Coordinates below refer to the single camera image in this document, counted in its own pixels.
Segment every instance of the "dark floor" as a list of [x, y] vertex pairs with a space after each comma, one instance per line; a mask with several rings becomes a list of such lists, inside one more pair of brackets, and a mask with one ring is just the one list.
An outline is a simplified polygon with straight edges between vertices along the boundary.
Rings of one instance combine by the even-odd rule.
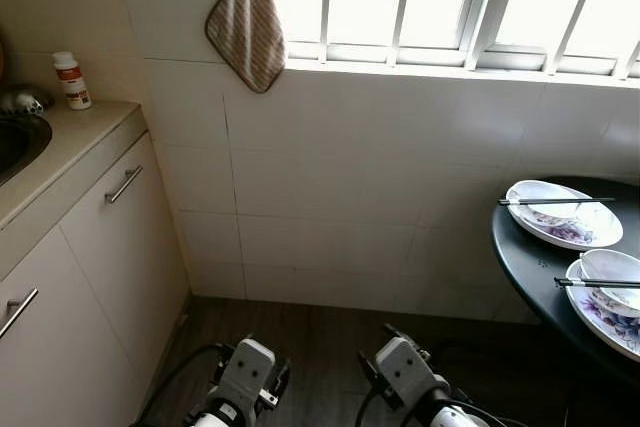
[[[574, 353], [537, 326], [205, 298], [194, 298], [188, 314], [162, 374], [203, 344], [235, 344], [249, 333], [278, 359], [291, 359], [291, 382], [281, 404], [262, 414], [258, 427], [353, 426], [369, 389], [356, 352], [374, 356], [388, 340], [381, 329], [385, 322], [435, 353], [435, 370], [495, 415], [529, 427], [560, 427], [567, 393], [579, 384], [583, 388], [572, 426], [639, 425], [637, 414], [630, 417], [634, 421], [625, 420], [620, 403], [605, 405], [598, 385], [591, 385], [601, 381], [585, 382], [567, 373], [566, 359], [574, 359]], [[192, 364], [159, 399], [147, 422], [181, 426], [184, 415], [206, 394], [215, 365], [215, 354]], [[584, 369], [580, 372], [591, 377]], [[376, 399], [364, 425], [397, 427], [401, 419], [402, 413], [390, 413]]]

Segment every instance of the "white bottle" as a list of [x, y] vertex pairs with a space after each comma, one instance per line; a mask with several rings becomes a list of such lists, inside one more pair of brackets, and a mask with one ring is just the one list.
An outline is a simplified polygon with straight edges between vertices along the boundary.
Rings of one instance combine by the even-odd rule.
[[78, 62], [71, 52], [53, 54], [53, 65], [58, 73], [69, 107], [82, 110], [91, 107], [91, 97], [82, 78]]

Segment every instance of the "hanging towel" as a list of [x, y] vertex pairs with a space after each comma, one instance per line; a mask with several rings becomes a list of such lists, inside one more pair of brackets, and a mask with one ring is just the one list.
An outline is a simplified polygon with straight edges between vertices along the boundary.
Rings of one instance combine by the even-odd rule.
[[218, 0], [204, 30], [254, 92], [266, 92], [284, 69], [284, 38], [273, 0]]

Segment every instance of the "window sill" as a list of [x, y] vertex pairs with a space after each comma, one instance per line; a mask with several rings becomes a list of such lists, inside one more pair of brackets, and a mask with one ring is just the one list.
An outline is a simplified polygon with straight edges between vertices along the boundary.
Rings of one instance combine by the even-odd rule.
[[317, 60], [287, 59], [287, 70], [310, 72], [343, 72], [352, 74], [398, 75], [401, 77], [436, 77], [468, 80], [507, 80], [518, 82], [542, 82], [570, 85], [597, 85], [623, 89], [640, 89], [640, 79], [628, 77], [620, 80], [609, 76], [589, 74], [556, 73], [523, 70], [465, 70], [462, 67], [442, 67], [435, 65], [396, 65], [389, 67], [382, 63], [327, 61], [321, 64]]

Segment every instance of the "metal handle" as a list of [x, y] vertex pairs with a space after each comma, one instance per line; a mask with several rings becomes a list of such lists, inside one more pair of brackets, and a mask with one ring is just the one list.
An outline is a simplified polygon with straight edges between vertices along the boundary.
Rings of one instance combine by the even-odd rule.
[[31, 301], [36, 298], [36, 295], [38, 295], [38, 289], [34, 287], [29, 292], [27, 292], [27, 295], [24, 297], [24, 299], [9, 300], [7, 302], [7, 312], [13, 308], [16, 308], [16, 307], [17, 308], [16, 308], [16, 311], [13, 313], [13, 315], [9, 317], [9, 320], [7, 320], [7, 323], [4, 324], [0, 329], [0, 339], [4, 336], [4, 334], [6, 334], [9, 331], [13, 323], [16, 320], [18, 320], [18, 317], [20, 317], [20, 314], [22, 314], [22, 312], [24, 312], [24, 310], [29, 306]]
[[133, 182], [133, 179], [135, 179], [140, 172], [142, 172], [142, 165], [139, 165], [134, 170], [125, 171], [125, 173], [124, 173], [124, 176], [125, 176], [124, 184], [122, 184], [118, 188], [118, 190], [116, 190], [112, 194], [104, 194], [104, 201], [109, 203], [109, 204], [114, 204], [116, 202], [116, 200], [118, 200], [118, 197], [120, 197], [122, 195], [122, 193], [125, 190], [127, 190], [127, 187], [129, 187], [129, 185], [131, 185], [131, 182]]

